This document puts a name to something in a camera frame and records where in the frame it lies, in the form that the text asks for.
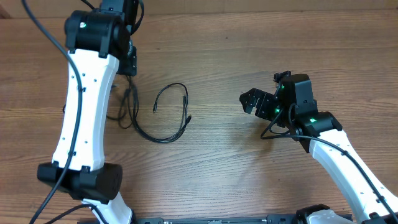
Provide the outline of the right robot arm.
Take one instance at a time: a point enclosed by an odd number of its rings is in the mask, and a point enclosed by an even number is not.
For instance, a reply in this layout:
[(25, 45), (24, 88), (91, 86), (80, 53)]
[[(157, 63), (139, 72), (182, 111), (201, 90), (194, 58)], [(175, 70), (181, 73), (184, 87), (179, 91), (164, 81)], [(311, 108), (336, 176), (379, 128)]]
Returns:
[(397, 196), (360, 158), (340, 122), (320, 112), (306, 74), (275, 73), (275, 93), (253, 88), (239, 97), (245, 113), (270, 123), (261, 139), (299, 142), (330, 175), (353, 212), (356, 223), (397, 223)]

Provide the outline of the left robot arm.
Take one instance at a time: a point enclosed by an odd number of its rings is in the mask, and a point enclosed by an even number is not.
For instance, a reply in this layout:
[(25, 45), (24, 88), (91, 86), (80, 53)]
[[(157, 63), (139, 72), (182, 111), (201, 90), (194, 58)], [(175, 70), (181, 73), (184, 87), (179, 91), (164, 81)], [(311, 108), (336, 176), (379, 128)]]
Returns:
[(131, 36), (144, 15), (142, 1), (103, 1), (65, 21), (68, 92), (60, 139), (38, 179), (92, 209), (98, 223), (135, 223), (119, 191), (123, 170), (104, 159), (109, 94), (117, 74), (136, 74)]

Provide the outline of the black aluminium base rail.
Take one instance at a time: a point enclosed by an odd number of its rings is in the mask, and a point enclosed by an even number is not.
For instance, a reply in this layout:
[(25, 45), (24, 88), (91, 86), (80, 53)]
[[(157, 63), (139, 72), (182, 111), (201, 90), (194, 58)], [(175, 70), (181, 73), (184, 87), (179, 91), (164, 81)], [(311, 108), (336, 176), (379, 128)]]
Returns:
[(293, 224), (303, 223), (298, 220), (296, 214), (271, 214), (264, 217), (234, 217), (234, 218), (185, 218), (185, 219), (163, 219), (163, 218), (136, 218), (137, 224)]

